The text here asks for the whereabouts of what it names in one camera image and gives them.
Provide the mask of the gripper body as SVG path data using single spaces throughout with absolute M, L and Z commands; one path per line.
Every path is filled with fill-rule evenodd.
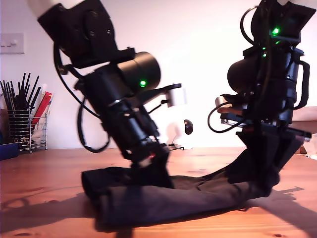
M 251 127 L 255 124 L 268 124 L 288 128 L 292 123 L 293 107 L 285 100 L 273 102 L 258 100 L 247 102 L 245 98 L 220 98 L 221 122 L 235 122 L 232 127 Z
M 165 166 L 169 150 L 158 140 L 158 128 L 140 100 L 101 98 L 100 116 L 125 159 L 141 168 Z

